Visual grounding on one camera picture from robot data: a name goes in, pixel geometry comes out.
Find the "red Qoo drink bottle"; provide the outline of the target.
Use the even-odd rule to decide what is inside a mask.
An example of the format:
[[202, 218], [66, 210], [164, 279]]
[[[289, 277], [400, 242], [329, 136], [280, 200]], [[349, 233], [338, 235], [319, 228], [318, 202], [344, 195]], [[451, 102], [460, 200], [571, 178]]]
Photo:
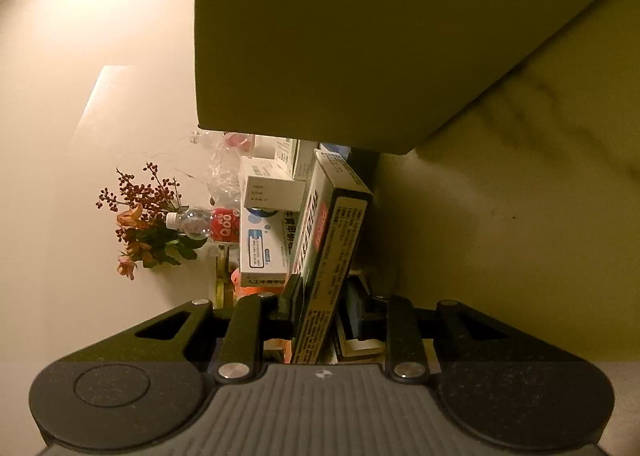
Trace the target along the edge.
[[168, 212], [165, 225], [194, 240], [235, 243], [240, 238], [240, 213], [227, 208], [191, 208]]

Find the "white blue toothpaste box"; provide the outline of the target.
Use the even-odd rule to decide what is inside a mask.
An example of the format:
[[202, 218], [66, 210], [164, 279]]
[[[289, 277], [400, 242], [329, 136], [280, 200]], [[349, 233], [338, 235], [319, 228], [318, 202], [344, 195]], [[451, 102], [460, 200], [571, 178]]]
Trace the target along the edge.
[[282, 287], [290, 272], [298, 214], [242, 208], [240, 220], [240, 284]]

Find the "dark striped medicine box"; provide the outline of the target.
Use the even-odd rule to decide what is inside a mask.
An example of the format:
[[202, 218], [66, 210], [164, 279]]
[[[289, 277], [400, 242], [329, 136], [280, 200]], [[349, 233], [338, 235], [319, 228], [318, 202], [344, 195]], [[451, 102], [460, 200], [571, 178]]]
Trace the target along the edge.
[[371, 201], [371, 190], [339, 153], [314, 152], [292, 261], [303, 294], [293, 364], [318, 360]]

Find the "beige cardboard storage box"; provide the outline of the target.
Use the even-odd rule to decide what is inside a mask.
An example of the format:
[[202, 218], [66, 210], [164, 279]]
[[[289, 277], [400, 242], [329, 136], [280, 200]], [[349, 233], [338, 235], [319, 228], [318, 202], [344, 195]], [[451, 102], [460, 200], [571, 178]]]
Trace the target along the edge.
[[595, 0], [195, 0], [204, 130], [408, 153]]

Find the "orange tissue pack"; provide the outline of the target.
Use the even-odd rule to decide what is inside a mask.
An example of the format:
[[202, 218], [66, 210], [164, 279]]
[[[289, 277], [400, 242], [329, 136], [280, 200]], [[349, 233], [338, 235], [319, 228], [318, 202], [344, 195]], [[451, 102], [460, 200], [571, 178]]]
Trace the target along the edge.
[[[231, 283], [233, 285], [233, 299], [238, 302], [244, 297], [253, 294], [273, 293], [280, 295], [283, 287], [244, 287], [241, 285], [241, 273], [239, 268], [231, 274]], [[284, 339], [271, 339], [264, 342], [264, 350], [262, 350], [265, 359], [276, 363], [288, 363], [291, 359], [291, 342]]]

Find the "empty clear plastic bottle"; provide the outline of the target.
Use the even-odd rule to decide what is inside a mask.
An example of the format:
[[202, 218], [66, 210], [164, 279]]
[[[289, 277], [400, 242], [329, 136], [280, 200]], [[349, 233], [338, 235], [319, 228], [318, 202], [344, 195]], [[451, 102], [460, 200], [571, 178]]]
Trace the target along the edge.
[[238, 209], [241, 159], [253, 152], [255, 135], [197, 130], [192, 134], [191, 142], [208, 154], [206, 186], [212, 206]]

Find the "flower bouquet in vase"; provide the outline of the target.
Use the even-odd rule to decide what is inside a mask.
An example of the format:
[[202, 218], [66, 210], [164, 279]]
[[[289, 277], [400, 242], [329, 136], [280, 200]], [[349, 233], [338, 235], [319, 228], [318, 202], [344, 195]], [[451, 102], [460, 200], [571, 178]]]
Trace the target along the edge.
[[118, 187], [103, 187], [96, 201], [97, 208], [107, 208], [115, 214], [115, 235], [122, 247], [117, 273], [130, 280], [139, 266], [151, 269], [194, 261], [206, 244], [205, 238], [190, 238], [166, 226], [169, 213], [185, 208], [177, 179], [161, 176], [153, 162], [146, 162], [142, 171], [149, 176], [146, 182], [117, 170]]

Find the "blue flat box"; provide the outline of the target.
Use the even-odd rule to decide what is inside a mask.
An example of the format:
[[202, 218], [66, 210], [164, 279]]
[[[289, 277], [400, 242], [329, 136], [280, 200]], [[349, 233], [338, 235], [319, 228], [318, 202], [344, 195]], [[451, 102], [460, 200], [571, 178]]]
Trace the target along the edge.
[[345, 279], [336, 312], [337, 361], [382, 363], [386, 349], [387, 302], [371, 294], [361, 273], [352, 273]]

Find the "white long medicine box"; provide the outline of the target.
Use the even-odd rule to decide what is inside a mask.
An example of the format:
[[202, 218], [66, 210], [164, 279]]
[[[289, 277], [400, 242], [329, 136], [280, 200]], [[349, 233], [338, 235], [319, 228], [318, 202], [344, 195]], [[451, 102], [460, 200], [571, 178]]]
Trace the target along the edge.
[[239, 182], [245, 208], [298, 212], [303, 205], [305, 182], [292, 179], [273, 159], [243, 157]]

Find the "white tall medicine box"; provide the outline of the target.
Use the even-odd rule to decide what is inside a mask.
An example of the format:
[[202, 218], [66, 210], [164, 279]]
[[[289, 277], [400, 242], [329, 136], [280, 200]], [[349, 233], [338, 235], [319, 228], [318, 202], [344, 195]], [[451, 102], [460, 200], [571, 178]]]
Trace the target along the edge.
[[306, 181], [311, 176], [317, 148], [316, 142], [278, 137], [274, 146], [274, 160], [292, 179]]

